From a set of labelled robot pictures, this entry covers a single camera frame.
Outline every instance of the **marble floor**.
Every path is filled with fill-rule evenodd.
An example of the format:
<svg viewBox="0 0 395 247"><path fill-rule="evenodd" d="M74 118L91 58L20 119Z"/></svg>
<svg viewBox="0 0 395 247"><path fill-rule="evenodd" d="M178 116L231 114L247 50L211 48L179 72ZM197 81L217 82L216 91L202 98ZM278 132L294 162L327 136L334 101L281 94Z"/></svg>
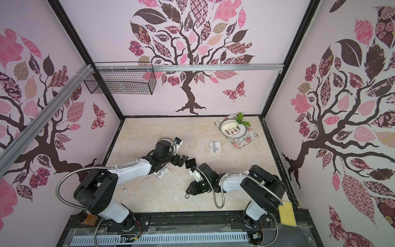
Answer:
<svg viewBox="0 0 395 247"><path fill-rule="evenodd" d="M279 176L265 134L258 117L245 117L259 138L236 149L217 129L214 122L221 117L168 117L129 118L125 120L107 166L123 165L142 157L154 149L161 137L179 137L184 141L177 154L196 157L196 163L207 163L218 174L243 172L252 165L259 165ZM221 153L210 153L210 141L221 142ZM214 211L213 194L203 193L185 198L185 190L193 181L189 169L168 163L170 172L159 180L154 174L129 180L117 187L113 198L133 212ZM225 206L221 210L244 210L251 197L245 191L225 194ZM221 204L221 194L217 194Z"/></svg>

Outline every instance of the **yellow sponge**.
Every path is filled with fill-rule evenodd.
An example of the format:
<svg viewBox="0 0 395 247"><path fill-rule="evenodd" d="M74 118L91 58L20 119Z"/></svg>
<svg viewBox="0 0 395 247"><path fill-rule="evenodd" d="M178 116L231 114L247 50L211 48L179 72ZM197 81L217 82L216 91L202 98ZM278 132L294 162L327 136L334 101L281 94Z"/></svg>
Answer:
<svg viewBox="0 0 395 247"><path fill-rule="evenodd" d="M280 222L287 226L296 226L295 215L293 214L292 203L284 201L284 206L278 207Z"/></svg>

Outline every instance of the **wire mesh basket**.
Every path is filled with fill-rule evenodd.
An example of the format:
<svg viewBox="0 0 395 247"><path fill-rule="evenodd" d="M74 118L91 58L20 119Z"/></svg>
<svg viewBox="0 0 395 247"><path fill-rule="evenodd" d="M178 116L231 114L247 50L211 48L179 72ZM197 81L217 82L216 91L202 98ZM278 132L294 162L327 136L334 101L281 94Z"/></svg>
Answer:
<svg viewBox="0 0 395 247"><path fill-rule="evenodd" d="M111 94L153 94L156 78L152 64L142 69L97 69L85 80L91 94L102 94L99 83L104 83Z"/></svg>

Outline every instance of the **white plate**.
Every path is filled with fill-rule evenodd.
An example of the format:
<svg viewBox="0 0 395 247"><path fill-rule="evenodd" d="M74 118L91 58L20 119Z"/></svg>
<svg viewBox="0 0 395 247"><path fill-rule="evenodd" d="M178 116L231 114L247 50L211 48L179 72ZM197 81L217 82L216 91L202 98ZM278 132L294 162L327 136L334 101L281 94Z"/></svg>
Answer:
<svg viewBox="0 0 395 247"><path fill-rule="evenodd" d="M221 123L220 131L222 132L222 134L224 134L224 136L237 139L243 137L247 133L247 128L243 124L238 124L235 128L232 128L230 130L223 130L222 126L229 122L236 122L236 119L226 119L224 122Z"/></svg>

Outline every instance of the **butterfly decal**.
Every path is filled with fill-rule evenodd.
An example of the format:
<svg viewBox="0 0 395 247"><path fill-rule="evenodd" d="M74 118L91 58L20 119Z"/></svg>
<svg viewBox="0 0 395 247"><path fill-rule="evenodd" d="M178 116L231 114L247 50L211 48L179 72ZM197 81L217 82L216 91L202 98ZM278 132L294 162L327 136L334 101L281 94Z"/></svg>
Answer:
<svg viewBox="0 0 395 247"><path fill-rule="evenodd" d="M223 93L229 95L229 98L235 101L235 99L237 99L237 95L243 96L245 94L246 91L243 88L244 88L244 81L240 82L237 85L236 90L225 90L223 91Z"/></svg>
<svg viewBox="0 0 395 247"><path fill-rule="evenodd" d="M93 130L96 129L97 127L101 128L103 126L105 127L103 118L107 113L104 113L103 110L100 110L95 103L93 103L93 111L96 114L96 119L93 121L91 129Z"/></svg>

